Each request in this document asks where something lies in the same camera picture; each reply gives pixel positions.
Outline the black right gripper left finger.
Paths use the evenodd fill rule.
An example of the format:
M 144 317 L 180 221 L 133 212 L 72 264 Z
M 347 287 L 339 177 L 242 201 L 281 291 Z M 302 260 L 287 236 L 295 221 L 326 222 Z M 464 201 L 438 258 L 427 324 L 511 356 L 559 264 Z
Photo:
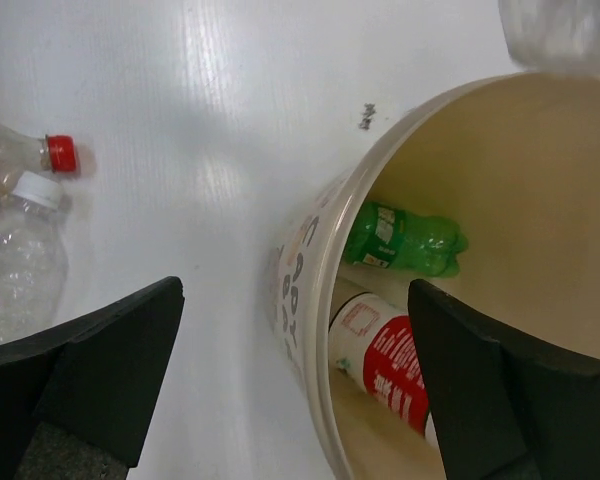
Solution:
M 140 460 L 184 307 L 166 277 L 0 345 L 0 479 L 124 479 Z

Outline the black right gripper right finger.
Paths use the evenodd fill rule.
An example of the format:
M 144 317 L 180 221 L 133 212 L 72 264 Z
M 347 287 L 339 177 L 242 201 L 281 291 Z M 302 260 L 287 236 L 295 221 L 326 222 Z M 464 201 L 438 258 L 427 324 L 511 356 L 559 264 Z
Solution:
M 425 280 L 408 311 L 449 479 L 600 479 L 600 359 Z

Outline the red white label bottle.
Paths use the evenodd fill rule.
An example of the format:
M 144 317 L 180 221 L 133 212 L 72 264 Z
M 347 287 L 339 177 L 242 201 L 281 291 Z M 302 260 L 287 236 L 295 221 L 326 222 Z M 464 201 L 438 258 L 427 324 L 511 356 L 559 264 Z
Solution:
M 410 317 L 363 292 L 347 300 L 328 333 L 329 365 L 438 448 Z

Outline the green plastic bottle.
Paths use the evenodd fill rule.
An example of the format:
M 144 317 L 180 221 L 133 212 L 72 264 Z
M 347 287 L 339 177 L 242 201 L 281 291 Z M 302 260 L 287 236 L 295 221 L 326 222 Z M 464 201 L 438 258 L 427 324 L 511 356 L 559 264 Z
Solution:
M 453 277 L 469 242 L 459 225 L 375 201 L 362 204 L 348 234 L 342 260 L 425 277 Z

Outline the long clear bottle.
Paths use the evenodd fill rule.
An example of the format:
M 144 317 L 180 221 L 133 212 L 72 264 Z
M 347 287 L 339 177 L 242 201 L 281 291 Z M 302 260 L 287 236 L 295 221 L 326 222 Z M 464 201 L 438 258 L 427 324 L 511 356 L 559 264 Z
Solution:
M 500 0 L 510 57 L 529 70 L 600 76 L 600 0 Z

